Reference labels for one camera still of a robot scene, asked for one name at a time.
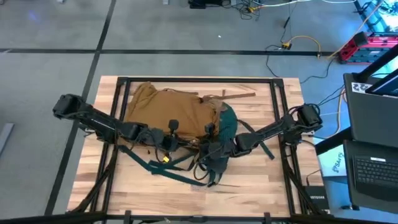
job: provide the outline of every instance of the backpack strap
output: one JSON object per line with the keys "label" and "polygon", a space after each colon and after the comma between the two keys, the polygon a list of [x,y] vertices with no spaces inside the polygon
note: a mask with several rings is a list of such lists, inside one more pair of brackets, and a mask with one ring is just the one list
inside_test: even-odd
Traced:
{"label": "backpack strap", "polygon": [[[238,119],[238,122],[241,123],[248,131],[250,131],[251,133],[255,133],[256,131],[249,125],[247,124],[245,121],[242,121],[240,119]],[[268,147],[264,144],[264,142],[260,142],[260,146],[262,147],[262,149],[264,150],[264,152],[269,156],[269,158],[271,160],[275,159],[275,156],[272,154],[272,152],[268,149]]]}
{"label": "backpack strap", "polygon": [[153,166],[149,165],[148,163],[146,163],[144,160],[142,160],[137,154],[135,154],[127,146],[121,145],[121,146],[118,147],[118,149],[121,152],[126,153],[129,157],[131,157],[131,159],[134,159],[145,170],[148,170],[152,174],[163,175],[165,177],[168,177],[168,178],[171,178],[171,179],[174,179],[174,180],[178,180],[178,181],[184,182],[186,184],[192,184],[192,185],[196,185],[196,186],[206,186],[207,185],[207,184],[204,184],[204,183],[201,183],[199,181],[195,181],[195,180],[186,178],[186,177],[178,175],[178,174],[173,174],[173,173],[168,172],[168,171],[166,171],[164,169],[153,167]]}
{"label": "backpack strap", "polygon": [[189,93],[189,94],[193,94],[193,95],[199,95],[198,92],[189,92],[189,91],[181,91],[181,90],[174,90],[172,88],[164,88],[163,91],[174,91],[176,93]]}
{"label": "backpack strap", "polygon": [[206,96],[203,96],[202,99],[203,99],[203,102],[206,102],[211,99],[229,100],[229,99],[244,98],[244,97],[250,97],[250,96],[256,96],[256,93],[243,93],[243,94],[234,94],[234,95],[228,95],[228,96],[206,95]]}
{"label": "backpack strap", "polygon": [[182,157],[180,157],[178,159],[174,159],[173,161],[165,163],[165,164],[164,163],[160,163],[160,162],[156,162],[156,161],[149,161],[148,164],[150,166],[154,166],[154,167],[157,167],[157,168],[160,168],[160,169],[190,171],[190,170],[192,170],[193,166],[195,165],[195,162],[194,162],[193,159],[192,159],[188,169],[179,168],[179,167],[176,167],[175,165],[179,164],[182,161],[185,161],[185,160],[189,159],[192,156],[196,156],[197,154],[198,154],[198,152],[191,151],[187,155],[182,156]]}
{"label": "backpack strap", "polygon": [[209,170],[209,187],[217,184],[214,181],[215,179],[216,179],[216,172]]}

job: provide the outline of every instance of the gray concrete floor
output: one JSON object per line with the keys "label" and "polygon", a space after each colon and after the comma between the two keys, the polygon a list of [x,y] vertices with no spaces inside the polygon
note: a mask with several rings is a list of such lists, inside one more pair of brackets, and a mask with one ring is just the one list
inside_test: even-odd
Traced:
{"label": "gray concrete floor", "polygon": [[[234,9],[191,10],[185,0],[170,2],[163,6],[158,0],[118,0],[104,49],[264,50],[279,44],[288,15],[287,6],[275,7],[263,9],[258,21],[243,21]],[[0,48],[95,49],[108,7],[105,0],[67,0],[65,4],[9,0],[0,6]],[[361,23],[353,11],[353,4],[301,2],[291,19],[292,35],[310,35],[320,41],[322,50],[334,51]],[[316,51],[317,46],[303,39],[295,41],[292,50]],[[44,213],[72,126],[70,121],[55,119],[51,109],[61,94],[81,94],[92,58],[92,54],[0,52],[0,126],[16,124],[0,157],[0,219]],[[101,55],[88,102],[93,102],[102,75],[271,77],[265,61],[265,56],[248,55]],[[300,80],[324,75],[327,64],[324,58],[304,56],[271,56],[269,60],[277,75]],[[318,103],[342,85],[343,73],[363,68],[333,62],[328,78],[302,85],[305,101]],[[322,114],[327,114],[325,127],[317,135],[335,131],[336,109],[337,100],[322,106]],[[349,125],[345,106],[342,125]],[[78,133],[55,213],[66,209],[82,144],[82,133]],[[332,210],[341,217],[371,218],[338,210],[347,203],[347,195],[341,194],[344,190],[345,186],[328,188]],[[397,218],[375,212],[376,220]]]}

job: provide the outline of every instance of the wooden table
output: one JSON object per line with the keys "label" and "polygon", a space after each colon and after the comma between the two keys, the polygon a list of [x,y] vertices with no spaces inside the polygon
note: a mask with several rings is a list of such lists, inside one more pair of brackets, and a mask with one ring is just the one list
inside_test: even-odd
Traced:
{"label": "wooden table", "polygon": [[[116,76],[103,76],[98,87],[94,107],[110,113],[116,88]],[[140,83],[131,84],[129,101]],[[239,119],[259,129],[275,121],[272,109],[270,85],[267,83],[152,83],[157,89],[173,88],[181,91],[196,91],[199,95],[233,95],[255,92],[256,96],[226,100]],[[285,93],[289,107],[303,104],[298,78],[284,78]],[[120,114],[119,105],[116,114]],[[239,125],[238,133],[247,132]],[[232,158],[217,186],[193,187],[160,175],[151,175],[126,154],[119,152],[116,165],[109,214],[124,214],[131,210],[135,215],[204,215],[226,217],[262,217],[270,212],[272,217],[289,217],[280,149],[277,137],[266,141],[275,155],[272,161],[261,148],[250,155]],[[75,208],[94,185],[103,143],[94,135],[86,138],[73,184],[68,209]],[[154,153],[134,148],[134,152],[145,160],[155,160]],[[319,169],[313,146],[299,144],[297,150],[303,185],[305,177]],[[180,171],[193,178],[192,171]],[[323,185],[320,173],[310,176],[312,185]],[[300,212],[297,191],[292,184],[295,209]],[[101,208],[104,188],[100,192],[98,206]]]}

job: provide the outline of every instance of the white sticker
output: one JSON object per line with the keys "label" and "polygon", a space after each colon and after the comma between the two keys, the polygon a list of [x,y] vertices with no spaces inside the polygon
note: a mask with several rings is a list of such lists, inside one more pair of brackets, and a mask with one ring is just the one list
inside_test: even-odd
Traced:
{"label": "white sticker", "polygon": [[385,159],[381,159],[381,158],[375,158],[375,157],[371,157],[371,160],[373,161],[379,161],[379,162],[385,162]]}
{"label": "white sticker", "polygon": [[355,93],[365,93],[365,90],[368,89],[370,86],[372,85],[366,83],[351,83],[352,90]]}

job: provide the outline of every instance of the laptop keyboard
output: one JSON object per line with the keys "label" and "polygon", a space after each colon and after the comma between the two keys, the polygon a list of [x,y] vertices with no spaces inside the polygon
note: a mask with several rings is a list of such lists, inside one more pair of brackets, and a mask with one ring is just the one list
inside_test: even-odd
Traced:
{"label": "laptop keyboard", "polygon": [[356,182],[398,188],[398,163],[355,157],[354,166]]}

